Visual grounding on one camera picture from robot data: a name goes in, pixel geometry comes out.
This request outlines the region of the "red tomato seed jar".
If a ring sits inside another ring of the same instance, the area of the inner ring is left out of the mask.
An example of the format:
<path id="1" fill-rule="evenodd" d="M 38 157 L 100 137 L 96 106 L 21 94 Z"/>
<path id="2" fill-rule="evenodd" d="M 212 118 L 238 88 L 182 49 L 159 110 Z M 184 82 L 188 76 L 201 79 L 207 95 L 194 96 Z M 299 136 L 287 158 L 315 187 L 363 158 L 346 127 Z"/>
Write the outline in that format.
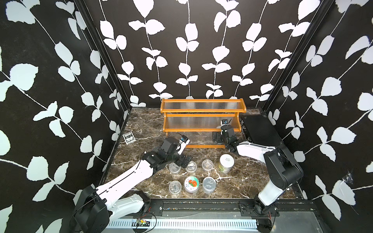
<path id="1" fill-rule="evenodd" d="M 184 190 L 189 194 L 197 193 L 199 186 L 200 182 L 195 176 L 188 176 L 184 181 Z"/>

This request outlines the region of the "green vegetable tin can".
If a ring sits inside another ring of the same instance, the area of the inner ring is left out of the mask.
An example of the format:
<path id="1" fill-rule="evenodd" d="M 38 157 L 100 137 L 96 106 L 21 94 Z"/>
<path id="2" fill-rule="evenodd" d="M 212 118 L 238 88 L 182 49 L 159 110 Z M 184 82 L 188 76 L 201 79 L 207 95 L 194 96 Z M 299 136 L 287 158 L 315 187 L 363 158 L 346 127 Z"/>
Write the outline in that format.
<path id="1" fill-rule="evenodd" d="M 217 183 L 212 177 L 205 177 L 202 186 L 205 193 L 211 194 L 216 190 Z"/>

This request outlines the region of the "clear jar purple seeds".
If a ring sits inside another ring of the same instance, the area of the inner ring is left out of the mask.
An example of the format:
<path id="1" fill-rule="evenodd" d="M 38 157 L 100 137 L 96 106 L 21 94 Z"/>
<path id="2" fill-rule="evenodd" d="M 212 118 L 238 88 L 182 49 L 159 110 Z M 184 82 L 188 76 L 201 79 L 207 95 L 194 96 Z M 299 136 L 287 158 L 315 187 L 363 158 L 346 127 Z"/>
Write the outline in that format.
<path id="1" fill-rule="evenodd" d="M 170 163 L 169 171 L 171 174 L 178 174 L 181 170 L 181 167 L 178 166 L 176 163 Z"/>

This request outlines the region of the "small clear seed jar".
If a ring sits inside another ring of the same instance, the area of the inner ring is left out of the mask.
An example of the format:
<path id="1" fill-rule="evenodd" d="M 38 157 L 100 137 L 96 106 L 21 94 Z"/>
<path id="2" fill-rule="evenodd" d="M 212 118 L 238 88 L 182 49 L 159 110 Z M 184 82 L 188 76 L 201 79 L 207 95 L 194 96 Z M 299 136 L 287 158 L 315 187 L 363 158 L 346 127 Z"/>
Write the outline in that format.
<path id="1" fill-rule="evenodd" d="M 169 184 L 169 192 L 172 194 L 172 195 L 177 195 L 181 192 L 181 189 L 182 189 L 182 185 L 179 181 L 172 181 L 170 184 Z"/>

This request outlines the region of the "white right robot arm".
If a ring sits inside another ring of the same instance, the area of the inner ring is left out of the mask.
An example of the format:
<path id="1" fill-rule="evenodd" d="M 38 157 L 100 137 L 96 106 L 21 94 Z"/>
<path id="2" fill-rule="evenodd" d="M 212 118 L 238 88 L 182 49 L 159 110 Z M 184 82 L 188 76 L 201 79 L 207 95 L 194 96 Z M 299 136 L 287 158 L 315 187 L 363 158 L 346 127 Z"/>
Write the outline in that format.
<path id="1" fill-rule="evenodd" d="M 255 196 L 253 209 L 260 216 L 268 213 L 269 208 L 285 190 L 303 178 L 302 168 L 282 143 L 273 147 L 238 139 L 234 128 L 226 119 L 221 122 L 220 129 L 221 133 L 216 139 L 224 144 L 229 152 L 258 160 L 266 165 L 270 180 Z"/>

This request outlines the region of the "clear jar yellow label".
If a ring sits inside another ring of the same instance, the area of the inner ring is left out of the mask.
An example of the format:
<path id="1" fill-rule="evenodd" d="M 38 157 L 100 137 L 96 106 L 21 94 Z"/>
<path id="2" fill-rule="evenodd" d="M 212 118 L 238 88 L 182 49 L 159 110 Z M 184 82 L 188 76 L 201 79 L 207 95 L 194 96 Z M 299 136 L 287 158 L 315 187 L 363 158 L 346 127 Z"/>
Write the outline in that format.
<path id="1" fill-rule="evenodd" d="M 197 164 L 194 161 L 190 161 L 186 167 L 186 171 L 188 174 L 195 174 L 197 171 Z"/>

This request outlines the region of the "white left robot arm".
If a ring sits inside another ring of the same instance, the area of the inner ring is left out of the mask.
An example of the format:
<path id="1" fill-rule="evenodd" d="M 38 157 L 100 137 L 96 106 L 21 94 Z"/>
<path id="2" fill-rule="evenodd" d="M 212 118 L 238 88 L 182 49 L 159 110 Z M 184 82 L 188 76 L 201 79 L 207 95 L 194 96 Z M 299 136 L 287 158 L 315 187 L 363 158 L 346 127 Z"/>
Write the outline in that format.
<path id="1" fill-rule="evenodd" d="M 186 168 L 191 157 L 183 150 L 190 140 L 182 135 L 180 139 L 167 137 L 159 147 L 145 152 L 130 169 L 112 181 L 96 188 L 89 185 L 80 193 L 69 221 L 72 233 L 101 233 L 111 222 L 141 211 L 147 212 L 150 199 L 141 191 L 130 197 L 124 195 L 143 180 L 152 177 L 167 164 L 175 163 Z"/>

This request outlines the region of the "white green label jar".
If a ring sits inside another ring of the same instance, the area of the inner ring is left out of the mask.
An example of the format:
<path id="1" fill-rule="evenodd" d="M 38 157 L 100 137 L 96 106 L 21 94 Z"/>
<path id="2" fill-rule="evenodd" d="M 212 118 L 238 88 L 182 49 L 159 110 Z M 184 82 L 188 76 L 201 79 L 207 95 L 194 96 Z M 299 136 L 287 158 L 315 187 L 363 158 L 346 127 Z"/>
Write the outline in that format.
<path id="1" fill-rule="evenodd" d="M 231 155 L 223 154 L 220 157 L 218 169 L 220 172 L 227 174 L 230 172 L 230 170 L 234 166 L 234 163 L 235 163 L 234 158 Z"/>

